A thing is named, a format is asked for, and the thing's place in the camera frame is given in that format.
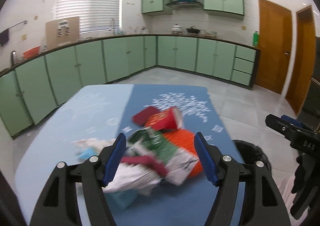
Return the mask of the orange foam fruit net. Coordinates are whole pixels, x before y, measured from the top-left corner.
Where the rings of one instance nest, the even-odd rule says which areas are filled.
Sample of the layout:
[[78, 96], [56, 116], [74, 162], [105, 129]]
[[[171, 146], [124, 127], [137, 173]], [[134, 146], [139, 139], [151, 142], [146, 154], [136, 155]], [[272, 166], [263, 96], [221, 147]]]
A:
[[[194, 136], [195, 134], [186, 129], [177, 129], [169, 132], [165, 132], [164, 137], [173, 143], [175, 146], [183, 148], [184, 150], [192, 153], [195, 157], [197, 156], [194, 147]], [[203, 167], [198, 160], [192, 171], [189, 173], [188, 179], [198, 176], [203, 171]]]

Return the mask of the white floral snack wrapper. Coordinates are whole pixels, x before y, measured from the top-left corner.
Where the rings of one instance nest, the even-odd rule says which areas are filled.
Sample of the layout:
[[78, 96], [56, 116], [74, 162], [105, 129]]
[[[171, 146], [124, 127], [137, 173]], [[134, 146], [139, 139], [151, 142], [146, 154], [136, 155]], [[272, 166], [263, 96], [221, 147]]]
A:
[[164, 167], [165, 180], [176, 186], [189, 176], [197, 161], [192, 153], [175, 146], [161, 132], [147, 127], [134, 132], [127, 140], [138, 156], [148, 156]]

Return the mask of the white tissue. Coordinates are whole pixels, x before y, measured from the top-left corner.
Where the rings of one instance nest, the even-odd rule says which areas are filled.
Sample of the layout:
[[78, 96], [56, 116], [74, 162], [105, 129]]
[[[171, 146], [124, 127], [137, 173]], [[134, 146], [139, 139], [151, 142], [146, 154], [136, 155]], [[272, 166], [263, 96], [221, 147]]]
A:
[[[72, 144], [82, 149], [79, 159], [87, 159], [86, 154], [99, 155], [104, 147], [113, 145], [115, 141], [115, 139], [107, 141], [90, 138], [76, 140]], [[103, 191], [114, 193], [136, 190], [142, 195], [149, 195], [167, 174], [165, 166], [149, 155], [125, 155], [120, 161], [114, 179], [103, 188]]]

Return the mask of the red paper cup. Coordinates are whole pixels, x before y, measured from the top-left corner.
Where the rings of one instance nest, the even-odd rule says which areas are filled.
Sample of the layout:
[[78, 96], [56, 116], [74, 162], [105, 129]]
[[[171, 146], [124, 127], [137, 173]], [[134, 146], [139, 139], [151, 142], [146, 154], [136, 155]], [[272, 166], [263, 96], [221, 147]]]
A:
[[171, 107], [150, 116], [145, 123], [146, 127], [154, 130], [177, 130], [182, 128], [183, 117], [177, 107]]

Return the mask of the green lower kitchen cabinets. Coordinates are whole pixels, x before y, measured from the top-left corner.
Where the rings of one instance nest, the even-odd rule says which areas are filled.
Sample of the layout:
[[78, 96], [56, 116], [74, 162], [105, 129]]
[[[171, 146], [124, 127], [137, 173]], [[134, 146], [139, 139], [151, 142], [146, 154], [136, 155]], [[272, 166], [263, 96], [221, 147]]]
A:
[[39, 54], [1, 74], [1, 121], [11, 136], [37, 125], [81, 88], [161, 67], [251, 89], [260, 50], [190, 35], [125, 35]]

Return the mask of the pink striped cloth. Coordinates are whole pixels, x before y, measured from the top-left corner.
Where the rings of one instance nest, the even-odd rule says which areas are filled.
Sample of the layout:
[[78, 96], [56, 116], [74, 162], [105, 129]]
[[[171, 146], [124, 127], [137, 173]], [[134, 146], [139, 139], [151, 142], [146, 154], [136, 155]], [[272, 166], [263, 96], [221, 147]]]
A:
[[284, 178], [281, 183], [278, 185], [278, 189], [286, 206], [287, 212], [289, 214], [289, 219], [291, 225], [300, 225], [299, 220], [294, 219], [294, 217], [290, 214], [290, 209], [293, 205], [293, 200], [296, 194], [291, 193], [293, 185], [294, 185], [295, 176], [291, 175], [289, 177]]

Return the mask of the blue white tissue packet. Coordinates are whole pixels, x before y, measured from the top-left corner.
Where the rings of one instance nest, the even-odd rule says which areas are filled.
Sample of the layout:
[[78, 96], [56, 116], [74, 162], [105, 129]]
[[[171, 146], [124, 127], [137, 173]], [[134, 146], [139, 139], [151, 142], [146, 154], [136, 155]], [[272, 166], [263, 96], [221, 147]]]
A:
[[[89, 159], [91, 156], [98, 155], [96, 151], [87, 147], [76, 153], [77, 158], [83, 162]], [[125, 210], [128, 208], [138, 197], [136, 190], [126, 190], [117, 192], [107, 192], [107, 188], [102, 188], [105, 198], [108, 202], [108, 206], [111, 210]]]

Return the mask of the wooden door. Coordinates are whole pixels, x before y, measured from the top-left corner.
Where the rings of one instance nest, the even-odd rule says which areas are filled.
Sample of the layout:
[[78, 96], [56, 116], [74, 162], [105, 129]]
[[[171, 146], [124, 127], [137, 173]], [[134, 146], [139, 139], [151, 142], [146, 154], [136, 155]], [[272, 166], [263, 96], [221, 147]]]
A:
[[297, 41], [291, 81], [285, 99], [298, 115], [309, 91], [316, 55], [316, 28], [312, 6], [296, 12]]
[[292, 47], [292, 13], [273, 2], [258, 1], [260, 56], [255, 83], [281, 94]]

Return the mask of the dark red sponge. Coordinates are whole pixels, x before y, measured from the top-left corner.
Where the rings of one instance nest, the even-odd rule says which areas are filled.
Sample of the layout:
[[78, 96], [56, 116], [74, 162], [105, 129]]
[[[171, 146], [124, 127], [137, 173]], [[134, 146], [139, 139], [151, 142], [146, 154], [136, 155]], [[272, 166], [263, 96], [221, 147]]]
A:
[[158, 114], [159, 112], [160, 110], [153, 106], [146, 107], [136, 115], [133, 115], [132, 122], [138, 126], [144, 126], [152, 115]]

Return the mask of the green plastic bottle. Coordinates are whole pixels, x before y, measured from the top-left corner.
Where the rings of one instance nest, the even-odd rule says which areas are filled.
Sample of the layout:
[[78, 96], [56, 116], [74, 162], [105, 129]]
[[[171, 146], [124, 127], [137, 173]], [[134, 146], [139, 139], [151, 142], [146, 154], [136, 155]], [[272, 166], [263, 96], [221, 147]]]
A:
[[258, 43], [259, 43], [259, 33], [258, 33], [258, 31], [255, 31], [253, 33], [253, 46], [257, 47]]

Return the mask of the black wok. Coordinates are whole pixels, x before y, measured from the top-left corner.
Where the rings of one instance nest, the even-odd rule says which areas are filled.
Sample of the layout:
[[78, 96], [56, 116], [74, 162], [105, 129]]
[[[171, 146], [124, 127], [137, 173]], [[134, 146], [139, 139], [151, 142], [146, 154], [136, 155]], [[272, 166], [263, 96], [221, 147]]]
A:
[[200, 33], [200, 30], [195, 28], [194, 26], [191, 26], [190, 28], [186, 28], [186, 31], [189, 35], [198, 35]]

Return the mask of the white cooking pot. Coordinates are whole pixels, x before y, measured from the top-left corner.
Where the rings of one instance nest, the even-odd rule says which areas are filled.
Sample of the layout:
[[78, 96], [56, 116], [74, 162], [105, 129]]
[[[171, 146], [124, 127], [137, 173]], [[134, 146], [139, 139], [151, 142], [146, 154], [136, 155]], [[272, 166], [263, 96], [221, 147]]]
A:
[[172, 34], [182, 34], [182, 27], [179, 24], [174, 24], [171, 27]]

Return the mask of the cardboard box with print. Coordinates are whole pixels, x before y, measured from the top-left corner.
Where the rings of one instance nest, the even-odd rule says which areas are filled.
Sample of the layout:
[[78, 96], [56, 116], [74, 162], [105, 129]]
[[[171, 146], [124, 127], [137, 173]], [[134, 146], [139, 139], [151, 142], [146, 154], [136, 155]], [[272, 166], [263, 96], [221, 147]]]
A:
[[46, 45], [51, 50], [80, 39], [80, 18], [70, 17], [49, 21], [46, 27]]

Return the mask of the dark hanging towel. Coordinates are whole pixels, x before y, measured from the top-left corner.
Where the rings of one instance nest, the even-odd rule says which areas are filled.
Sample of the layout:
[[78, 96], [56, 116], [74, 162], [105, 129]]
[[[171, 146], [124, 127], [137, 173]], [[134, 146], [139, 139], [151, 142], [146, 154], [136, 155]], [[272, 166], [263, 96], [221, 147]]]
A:
[[5, 29], [0, 33], [0, 47], [3, 47], [9, 41], [9, 29]]

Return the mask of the metal towel rail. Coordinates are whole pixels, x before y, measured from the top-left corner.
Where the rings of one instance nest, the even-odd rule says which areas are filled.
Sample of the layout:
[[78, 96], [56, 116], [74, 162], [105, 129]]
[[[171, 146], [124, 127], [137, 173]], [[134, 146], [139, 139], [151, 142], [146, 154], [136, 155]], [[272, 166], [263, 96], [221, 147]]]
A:
[[15, 28], [16, 26], [21, 25], [21, 24], [26, 25], [27, 23], [28, 23], [28, 21], [27, 21], [27, 20], [24, 20], [24, 21], [18, 22], [17, 24], [14, 24], [14, 25], [10, 26], [9, 28], [6, 28], [5, 30], [1, 31], [1, 33], [2, 33], [2, 32], [4, 32], [4, 31], [6, 31], [6, 30], [10, 30], [10, 29], [12, 29], [12, 28]]

